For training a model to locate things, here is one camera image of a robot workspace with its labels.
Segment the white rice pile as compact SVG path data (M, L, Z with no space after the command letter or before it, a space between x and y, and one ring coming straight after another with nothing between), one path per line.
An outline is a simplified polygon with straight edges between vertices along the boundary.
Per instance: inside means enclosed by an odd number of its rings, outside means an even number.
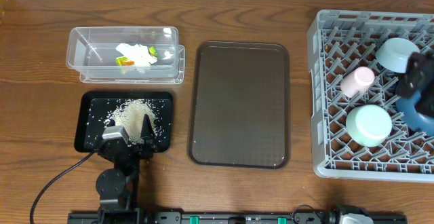
M144 115L150 118L156 139L160 143L158 152L170 147L172 127L172 102L169 99L95 98L85 116L83 146L97 147L96 141L104 132L104 121L113 119L116 126L123 126L129 135L129 144L142 144L140 137Z

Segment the light blue bowl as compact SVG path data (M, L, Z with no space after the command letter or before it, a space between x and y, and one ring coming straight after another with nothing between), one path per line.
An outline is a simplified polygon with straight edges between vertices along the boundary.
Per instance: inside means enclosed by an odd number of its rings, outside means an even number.
M418 46L413 42L396 37L388 39L380 46L376 52L376 59L381 66L390 71L405 73L408 58L419 51Z

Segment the dark blue plate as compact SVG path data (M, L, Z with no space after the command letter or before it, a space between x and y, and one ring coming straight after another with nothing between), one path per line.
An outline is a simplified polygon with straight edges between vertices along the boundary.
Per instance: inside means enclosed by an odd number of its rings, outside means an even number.
M403 113L402 120L414 132L425 132L433 136L433 118L416 111L415 105L421 99L421 93L415 92L411 98L400 98L396 102L398 112Z

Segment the pink cup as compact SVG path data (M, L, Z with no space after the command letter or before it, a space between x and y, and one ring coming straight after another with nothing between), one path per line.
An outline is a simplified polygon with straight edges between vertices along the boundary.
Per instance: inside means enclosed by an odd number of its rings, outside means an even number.
M342 79L340 90L345 96L352 98L357 93L367 92L374 80L375 74L370 68L359 67Z

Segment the mint green bowl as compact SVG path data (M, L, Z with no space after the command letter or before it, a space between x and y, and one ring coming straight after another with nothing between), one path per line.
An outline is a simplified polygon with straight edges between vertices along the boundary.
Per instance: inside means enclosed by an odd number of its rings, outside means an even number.
M348 135L359 145L376 147L392 131L391 116L378 105L364 105L352 109L346 118Z

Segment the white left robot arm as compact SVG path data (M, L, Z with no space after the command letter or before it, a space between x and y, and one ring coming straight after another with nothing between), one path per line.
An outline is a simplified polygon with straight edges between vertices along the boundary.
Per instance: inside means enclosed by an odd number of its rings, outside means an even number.
M151 223L153 218L137 206L140 161L153 157L159 145L148 115L144 116L140 138L142 144L129 146L129 136L123 126L109 126L100 137L96 153L114 163L96 180L100 196L98 223Z

